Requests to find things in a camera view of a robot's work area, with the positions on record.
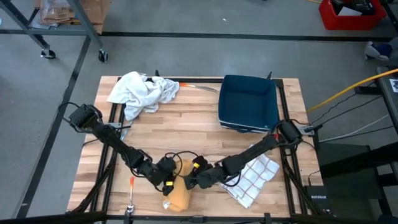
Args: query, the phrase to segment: metal cart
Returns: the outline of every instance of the metal cart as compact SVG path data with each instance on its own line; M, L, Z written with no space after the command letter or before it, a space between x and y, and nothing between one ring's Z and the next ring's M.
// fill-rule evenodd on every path
M46 43L42 35L87 35L92 41L99 46L98 60L106 62L108 60L108 53L103 48L103 43L99 35L94 29L84 9L80 5L80 0L67 0L73 12L81 22L81 25L62 25L58 28L35 29L29 27L39 9L35 9L30 17L26 19L24 15L13 5L11 0L0 0L0 8L3 9L8 16L14 20L22 29L24 34L27 34L36 44L42 48L41 57L47 59L54 59L55 52L50 50L50 45Z

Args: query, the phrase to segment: orange-handled knife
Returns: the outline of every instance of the orange-handled knife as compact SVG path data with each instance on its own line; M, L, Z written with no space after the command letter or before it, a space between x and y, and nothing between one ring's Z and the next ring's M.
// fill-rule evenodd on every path
M188 87L198 88L198 89L201 89L201 90L217 92L216 89L211 88L211 87L207 87L207 86L196 86L196 85L191 85L191 84L188 84L188 83L180 83L180 86L188 86Z

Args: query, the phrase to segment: white cable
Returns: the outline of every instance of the white cable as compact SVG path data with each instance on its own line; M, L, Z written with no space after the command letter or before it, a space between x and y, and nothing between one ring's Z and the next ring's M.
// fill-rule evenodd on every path
M362 128L359 128L356 131L353 131L352 133L345 134L345 135L342 135L342 136L333 137L333 138L330 138L330 139L324 139L324 140L319 141L319 143L326 142L326 141L332 141L332 140L338 140L338 139L341 139L341 138L345 138L345 137L351 136L351 135L353 135L353 134L355 134L355 133L357 133L359 131L362 131L363 129L365 129L365 128L369 127L369 126L372 126L372 125L376 124L377 122L381 121L382 119L384 119L386 117L388 117L388 114L386 114L384 117L382 117L382 118L380 118L380 119L378 119L376 121L373 121L370 124L367 124L367 125L363 126Z

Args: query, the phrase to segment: checkered dish towel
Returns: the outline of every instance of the checkered dish towel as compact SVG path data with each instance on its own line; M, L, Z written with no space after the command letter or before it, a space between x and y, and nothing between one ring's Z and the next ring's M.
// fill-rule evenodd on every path
M242 170L241 180L237 186L227 187L224 184L218 185L226 190L243 207L249 208L259 195L262 186L275 176L278 169L279 165L276 162L262 154L246 164ZM235 177L227 182L227 184L233 185L237 180L238 177Z

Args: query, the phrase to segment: white towel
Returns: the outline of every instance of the white towel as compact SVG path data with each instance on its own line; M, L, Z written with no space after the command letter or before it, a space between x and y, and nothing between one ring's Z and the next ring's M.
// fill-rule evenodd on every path
M144 110L155 113L159 103L168 103L175 98L180 89L178 82L162 77L152 77L153 82L146 82L148 77L138 72L130 72L115 84L108 102L125 103L124 114L128 121L132 121Z
M237 186L227 187L224 184L218 185L226 190L243 207L249 208L259 195L264 184L275 176L278 169L279 165L276 162L262 154L245 165L241 173L241 180ZM238 177L235 177L227 184L233 185L237 180Z

